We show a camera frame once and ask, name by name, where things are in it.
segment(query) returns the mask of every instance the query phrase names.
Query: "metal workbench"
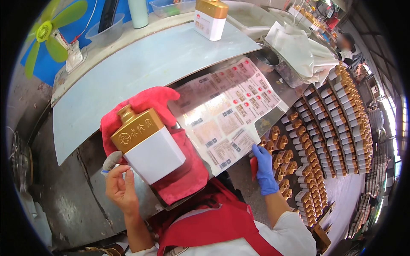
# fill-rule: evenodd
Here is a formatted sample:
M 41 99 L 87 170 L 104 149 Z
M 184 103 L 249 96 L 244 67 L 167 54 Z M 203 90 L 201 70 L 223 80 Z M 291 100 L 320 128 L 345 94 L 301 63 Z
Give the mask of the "metal workbench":
M 219 69 L 219 63 L 192 76 L 199 76 Z M 308 85 L 289 87 L 286 82 L 277 83 L 280 75 L 273 71 L 267 79 L 281 99 L 291 106 Z M 189 76 L 172 87 L 193 79 Z M 266 133 L 284 114 L 278 107 L 271 110 L 255 125 L 259 135 Z M 105 178 L 100 174 L 106 158 L 102 137 L 96 132 L 80 145 L 58 166 L 53 140 L 52 113 L 41 127 L 32 149 L 39 162 L 38 184 L 33 197 L 43 205 L 58 249 L 68 249 L 95 242 L 125 230 L 123 214 L 105 196 Z M 144 219 L 162 210 L 161 204 L 150 187 L 135 175 L 135 188 L 139 198 L 140 213 Z

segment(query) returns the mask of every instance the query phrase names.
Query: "white board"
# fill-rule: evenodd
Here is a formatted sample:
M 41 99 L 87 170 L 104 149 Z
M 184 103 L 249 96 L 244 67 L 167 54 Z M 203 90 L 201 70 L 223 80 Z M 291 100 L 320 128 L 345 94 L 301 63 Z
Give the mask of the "white board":
M 54 106 L 58 165 L 100 128 L 101 118 L 120 102 L 258 49 L 258 44 L 229 23 L 216 42 L 196 33 L 194 23 L 186 23 L 121 49 L 80 78 Z

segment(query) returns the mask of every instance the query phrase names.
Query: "red towel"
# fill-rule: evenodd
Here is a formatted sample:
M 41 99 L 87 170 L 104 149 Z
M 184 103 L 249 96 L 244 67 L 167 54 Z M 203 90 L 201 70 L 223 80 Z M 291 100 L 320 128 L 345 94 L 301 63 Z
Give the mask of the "red towel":
M 182 166 L 152 185 L 168 205 L 192 195 L 203 188 L 208 181 L 208 170 L 202 163 L 201 158 L 196 154 L 191 141 L 186 137 L 185 130 L 170 128 L 176 124 L 176 119 L 168 110 L 166 104 L 168 100 L 177 100 L 179 96 L 179 93 L 168 87 L 146 89 L 118 104 L 113 110 L 103 116 L 100 126 L 102 144 L 108 156 L 118 150 L 111 141 L 111 135 L 122 125 L 120 117 L 116 114 L 118 110 L 128 104 L 131 104 L 135 113 L 141 113 L 150 108 L 155 109 L 186 157 L 185 163 Z

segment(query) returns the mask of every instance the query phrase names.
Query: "metal bowl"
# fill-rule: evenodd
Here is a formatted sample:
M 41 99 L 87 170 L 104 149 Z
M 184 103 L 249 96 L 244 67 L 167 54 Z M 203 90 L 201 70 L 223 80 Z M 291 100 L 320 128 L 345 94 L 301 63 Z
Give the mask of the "metal bowl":
M 251 52 L 249 58 L 262 72 L 262 74 L 267 76 L 279 64 L 279 58 L 274 51 L 269 49 L 269 47 L 262 43 L 258 43 L 258 45 L 261 49 Z

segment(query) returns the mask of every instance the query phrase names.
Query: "white cloth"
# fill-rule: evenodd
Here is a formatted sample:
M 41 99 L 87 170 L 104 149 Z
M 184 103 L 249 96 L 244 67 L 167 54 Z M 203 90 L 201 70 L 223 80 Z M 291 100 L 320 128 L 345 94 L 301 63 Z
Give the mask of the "white cloth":
M 329 70 L 339 64 L 326 46 L 308 38 L 303 30 L 286 23 L 281 26 L 275 22 L 265 40 L 309 83 L 322 85 Z
M 259 234 L 283 256 L 315 256 L 316 242 L 297 213 L 284 212 L 271 230 L 255 221 Z M 126 256 L 156 256 L 158 248 L 131 253 Z M 244 238 L 219 242 L 198 247 L 177 247 L 165 256 L 203 256 L 203 255 L 258 255 Z

